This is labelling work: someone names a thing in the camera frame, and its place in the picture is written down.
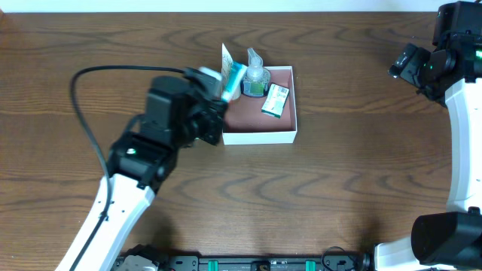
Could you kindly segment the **teal Colgate toothpaste tube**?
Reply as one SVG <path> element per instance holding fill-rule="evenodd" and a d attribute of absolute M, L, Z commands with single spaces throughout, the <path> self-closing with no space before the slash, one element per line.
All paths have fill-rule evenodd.
<path fill-rule="evenodd" d="M 221 99 L 225 102 L 232 102 L 240 97 L 240 85 L 246 74 L 247 66 L 238 62 L 233 62 L 227 82 L 224 86 Z"/>

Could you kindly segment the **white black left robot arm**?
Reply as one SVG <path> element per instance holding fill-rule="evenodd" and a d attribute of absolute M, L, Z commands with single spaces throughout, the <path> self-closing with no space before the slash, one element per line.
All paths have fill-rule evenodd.
<path fill-rule="evenodd" d="M 111 146 L 108 176 L 57 268 L 111 269 L 133 226 L 174 170 L 179 149 L 197 139 L 218 144 L 226 110 L 219 73 L 156 77 L 139 131 L 128 129 Z"/>

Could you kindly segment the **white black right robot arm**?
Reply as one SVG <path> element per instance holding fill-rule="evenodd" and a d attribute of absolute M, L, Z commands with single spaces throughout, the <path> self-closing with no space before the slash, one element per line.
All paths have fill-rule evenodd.
<path fill-rule="evenodd" d="M 433 51 L 407 44 L 389 69 L 449 112 L 452 177 L 446 210 L 421 215 L 408 237 L 375 246 L 375 270 L 481 268 L 481 3 L 438 9 Z"/>

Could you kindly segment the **green white soap packet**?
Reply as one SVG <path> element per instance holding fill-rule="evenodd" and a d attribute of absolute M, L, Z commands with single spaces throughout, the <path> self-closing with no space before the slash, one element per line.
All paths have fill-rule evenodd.
<path fill-rule="evenodd" d="M 272 117 L 280 118 L 288 100 L 289 92 L 289 88 L 271 84 L 261 112 Z"/>

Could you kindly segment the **clear soap pump bottle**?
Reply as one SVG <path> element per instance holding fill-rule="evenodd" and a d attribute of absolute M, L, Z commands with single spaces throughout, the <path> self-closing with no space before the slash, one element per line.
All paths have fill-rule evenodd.
<path fill-rule="evenodd" d="M 250 47 L 248 50 L 248 67 L 242 81 L 242 94 L 261 98 L 268 93 L 270 72 L 264 67 L 263 59 Z"/>

